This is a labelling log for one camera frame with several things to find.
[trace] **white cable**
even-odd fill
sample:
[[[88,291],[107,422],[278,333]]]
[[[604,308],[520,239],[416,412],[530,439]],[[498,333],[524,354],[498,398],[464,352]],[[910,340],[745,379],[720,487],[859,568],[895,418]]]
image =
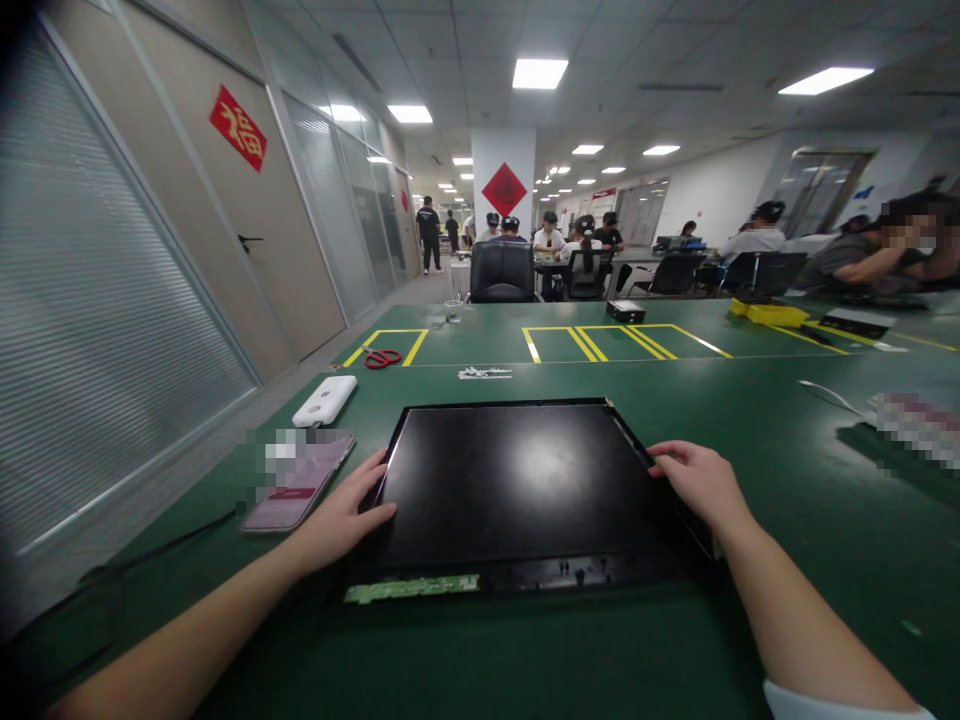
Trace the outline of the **white cable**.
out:
[[[862,412],[860,412],[859,410],[857,410],[856,408],[854,408],[853,405],[851,405],[850,403],[848,403],[846,400],[843,399],[842,396],[838,395],[837,393],[835,393],[835,392],[834,392],[833,390],[831,390],[830,388],[825,388],[823,385],[817,385],[816,383],[812,383],[812,382],[810,382],[809,380],[800,380],[800,381],[798,381],[798,382],[799,382],[801,385],[806,385],[807,387],[817,388],[818,390],[823,390],[825,393],[827,393],[827,394],[829,394],[829,395],[833,395],[833,397],[835,397],[837,400],[839,400],[839,401],[843,404],[843,407],[845,407],[847,410],[849,410],[850,412],[852,412],[854,415],[859,415],[860,417],[863,417],[863,413],[862,413]]]

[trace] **white power bank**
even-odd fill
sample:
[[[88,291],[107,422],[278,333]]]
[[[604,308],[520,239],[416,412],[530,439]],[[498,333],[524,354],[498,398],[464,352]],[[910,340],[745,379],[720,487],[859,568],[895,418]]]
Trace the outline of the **white power bank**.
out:
[[[296,427],[329,425],[337,419],[337,414],[356,386],[357,378],[353,375],[327,378],[294,414],[293,424]]]

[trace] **smartphone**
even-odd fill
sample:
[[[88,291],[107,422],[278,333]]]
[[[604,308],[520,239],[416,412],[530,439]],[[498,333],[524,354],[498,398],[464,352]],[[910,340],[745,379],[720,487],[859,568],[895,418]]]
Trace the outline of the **smartphone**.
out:
[[[356,444],[353,435],[326,440],[315,431],[303,446],[304,457],[277,474],[277,488],[257,503],[241,529],[244,532],[289,532],[302,523],[323,494],[330,478]]]

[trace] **white pillar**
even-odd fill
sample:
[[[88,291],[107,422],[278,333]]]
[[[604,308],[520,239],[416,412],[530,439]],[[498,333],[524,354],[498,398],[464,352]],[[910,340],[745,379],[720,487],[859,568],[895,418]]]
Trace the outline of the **white pillar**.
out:
[[[483,189],[494,174],[506,163],[526,189],[526,194],[510,211],[520,220],[520,234],[531,239],[536,195],[533,194],[534,166],[537,153],[535,128],[472,128],[470,130],[471,154],[473,156],[473,209],[478,231],[486,223],[489,212],[497,212],[483,195]]]

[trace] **black cable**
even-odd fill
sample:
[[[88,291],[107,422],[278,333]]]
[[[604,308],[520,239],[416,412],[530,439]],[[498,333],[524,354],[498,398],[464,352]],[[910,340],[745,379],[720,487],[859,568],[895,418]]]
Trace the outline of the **black cable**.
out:
[[[123,581],[123,575],[128,570],[142,565],[145,562],[153,560],[160,557],[161,555],[169,552],[173,548],[182,545],[188,540],[201,535],[208,530],[219,527],[225,522],[230,520],[233,517],[236,517],[237,513],[234,510],[231,510],[228,513],[224,513],[216,520],[208,522],[206,525],[201,525],[200,527],[191,530],[190,532],[184,533],[175,537],[173,540],[159,545],[152,550],[148,550],[141,555],[138,555],[130,560],[125,560],[124,562],[107,562],[103,565],[98,565],[94,568],[91,568],[86,572],[80,580],[77,581],[79,586],[72,593],[67,595],[63,600],[58,602],[53,607],[48,608],[36,618],[31,620],[26,626],[24,626],[19,632],[14,635],[10,641],[12,648],[15,648],[17,645],[24,642],[37,628],[42,626],[47,620],[59,613],[64,608],[71,605],[75,600],[85,595],[90,590],[96,588],[105,588],[108,591],[106,598],[107,605],[107,626],[108,626],[108,637],[106,643],[104,643],[100,648],[93,651],[87,657],[83,658],[79,662],[75,663],[73,667],[66,670],[59,677],[50,680],[45,683],[45,685],[40,689],[41,693],[48,692],[58,685],[69,682],[77,675],[85,672],[89,668],[97,664],[113,647],[117,644],[117,641],[120,637],[120,618],[121,618],[121,608],[122,608],[122,598],[121,598],[121,583]]]

